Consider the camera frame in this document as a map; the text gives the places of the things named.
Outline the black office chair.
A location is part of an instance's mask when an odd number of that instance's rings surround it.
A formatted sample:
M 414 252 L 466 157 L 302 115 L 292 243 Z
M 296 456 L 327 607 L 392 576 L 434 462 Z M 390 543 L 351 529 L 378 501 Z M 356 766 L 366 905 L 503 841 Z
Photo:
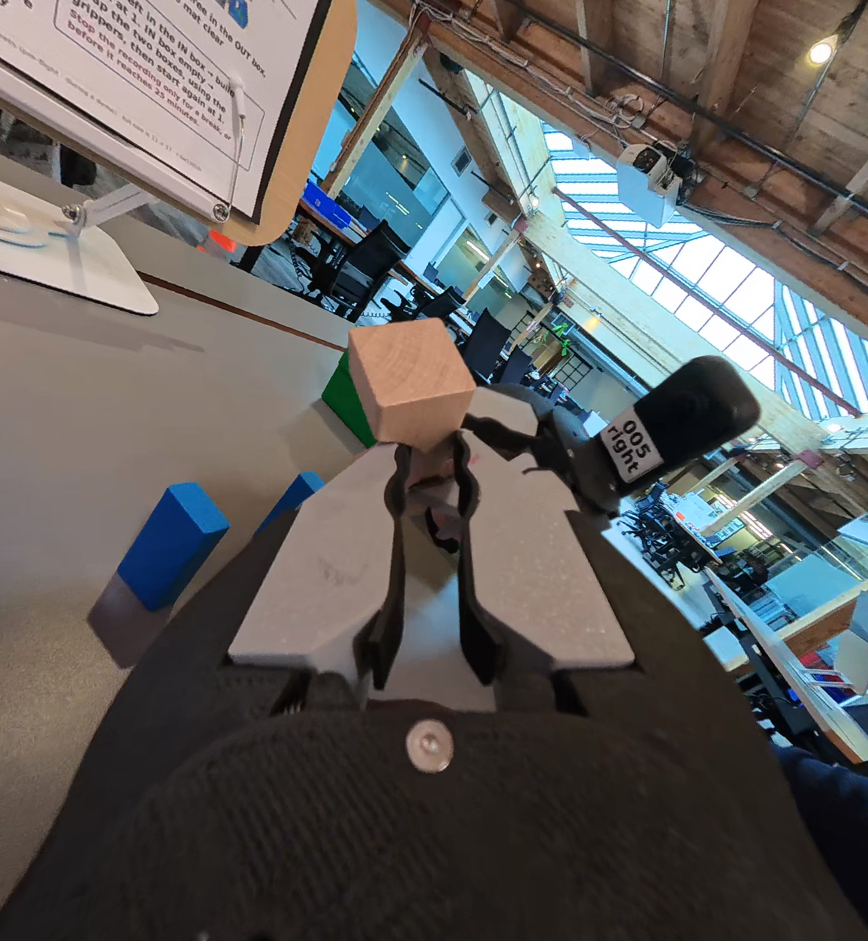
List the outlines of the black office chair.
M 381 220 L 365 238 L 348 247 L 337 262 L 318 265 L 308 291 L 315 292 L 318 300 L 335 299 L 336 314 L 356 323 L 409 250 L 389 222 Z

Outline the person's right forearm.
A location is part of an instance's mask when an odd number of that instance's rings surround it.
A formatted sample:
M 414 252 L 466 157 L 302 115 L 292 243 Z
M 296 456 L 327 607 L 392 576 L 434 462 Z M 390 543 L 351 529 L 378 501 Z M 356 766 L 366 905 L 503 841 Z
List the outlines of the person's right forearm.
M 793 746 L 771 750 L 820 855 L 868 925 L 868 777 Z

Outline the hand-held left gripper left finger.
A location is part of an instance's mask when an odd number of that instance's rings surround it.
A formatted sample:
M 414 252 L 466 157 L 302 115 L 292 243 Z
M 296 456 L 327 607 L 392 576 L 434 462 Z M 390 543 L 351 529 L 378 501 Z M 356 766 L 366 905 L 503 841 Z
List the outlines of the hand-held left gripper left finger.
M 378 444 L 299 507 L 228 655 L 386 686 L 404 631 L 411 448 Z

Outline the wooden arch block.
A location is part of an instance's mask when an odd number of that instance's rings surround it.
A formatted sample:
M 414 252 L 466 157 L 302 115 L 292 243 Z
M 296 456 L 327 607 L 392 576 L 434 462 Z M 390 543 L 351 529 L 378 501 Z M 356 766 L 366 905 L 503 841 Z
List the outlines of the wooden arch block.
M 407 485 L 452 473 L 453 438 L 475 380 L 437 319 L 352 329 L 349 374 L 376 441 L 410 449 Z

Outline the instruction sheet board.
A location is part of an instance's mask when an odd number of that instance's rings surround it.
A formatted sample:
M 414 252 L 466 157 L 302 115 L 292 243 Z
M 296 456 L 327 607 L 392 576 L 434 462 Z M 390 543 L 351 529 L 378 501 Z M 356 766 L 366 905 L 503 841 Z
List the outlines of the instruction sheet board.
M 297 212 L 355 2 L 0 2 L 0 107 L 243 246 Z

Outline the small blue bin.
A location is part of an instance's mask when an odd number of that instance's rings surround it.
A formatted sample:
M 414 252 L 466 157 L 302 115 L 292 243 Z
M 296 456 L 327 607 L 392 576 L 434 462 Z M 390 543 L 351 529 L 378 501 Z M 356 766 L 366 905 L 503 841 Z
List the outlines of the small blue bin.
M 348 229 L 352 216 L 336 201 L 330 198 L 323 190 L 311 181 L 307 181 L 301 196 L 301 201 L 318 216 L 331 223 L 338 229 Z

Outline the white ceiling device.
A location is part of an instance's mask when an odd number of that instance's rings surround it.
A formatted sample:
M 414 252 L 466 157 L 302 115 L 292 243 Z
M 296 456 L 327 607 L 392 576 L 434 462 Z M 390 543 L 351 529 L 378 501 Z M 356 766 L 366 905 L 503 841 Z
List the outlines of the white ceiling device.
M 617 193 L 633 214 L 663 229 L 698 182 L 698 164 L 674 146 L 657 141 L 626 146 L 616 163 Z

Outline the green storage bin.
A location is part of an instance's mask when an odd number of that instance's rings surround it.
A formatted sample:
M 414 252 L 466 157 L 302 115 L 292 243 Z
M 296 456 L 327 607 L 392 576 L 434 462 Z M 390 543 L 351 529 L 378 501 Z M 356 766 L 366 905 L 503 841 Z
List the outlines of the green storage bin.
M 324 388 L 322 401 L 326 403 L 363 447 L 371 448 L 377 444 L 350 375 L 347 352 L 344 352 L 339 359 Z

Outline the blue rectangular wooden block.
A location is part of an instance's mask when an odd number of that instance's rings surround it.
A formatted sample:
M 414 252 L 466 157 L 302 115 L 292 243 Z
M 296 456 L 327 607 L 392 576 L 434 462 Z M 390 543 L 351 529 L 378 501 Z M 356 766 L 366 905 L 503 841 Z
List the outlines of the blue rectangular wooden block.
M 230 523 L 195 482 L 167 488 L 120 563 L 117 574 L 149 612 L 173 605 Z
M 325 486 L 325 481 L 316 472 L 304 471 L 299 473 L 291 484 L 284 491 L 282 496 L 275 502 L 275 505 L 266 514 L 261 524 L 257 527 L 254 535 L 259 535 L 263 530 L 278 519 L 282 514 L 299 510 L 300 505 Z

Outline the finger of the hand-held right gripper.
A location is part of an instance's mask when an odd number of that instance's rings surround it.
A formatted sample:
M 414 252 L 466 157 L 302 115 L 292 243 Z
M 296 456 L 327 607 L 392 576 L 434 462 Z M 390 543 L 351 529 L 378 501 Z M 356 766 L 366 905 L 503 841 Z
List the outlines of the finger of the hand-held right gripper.
M 463 540 L 463 523 L 456 511 L 452 508 L 437 509 L 428 506 L 424 512 L 424 521 L 435 546 L 451 555 L 459 553 Z
M 482 458 L 502 459 L 517 472 L 552 470 L 554 465 L 534 441 L 539 419 L 530 402 L 493 387 L 476 390 L 462 423 L 464 472 L 473 472 Z

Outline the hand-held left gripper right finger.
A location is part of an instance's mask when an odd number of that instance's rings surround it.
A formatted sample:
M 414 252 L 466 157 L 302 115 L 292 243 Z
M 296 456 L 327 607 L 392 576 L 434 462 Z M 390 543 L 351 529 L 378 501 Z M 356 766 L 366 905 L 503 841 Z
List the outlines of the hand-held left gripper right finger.
M 629 641 L 571 515 L 587 516 L 553 470 L 455 437 L 460 643 L 484 685 L 512 676 L 619 669 Z

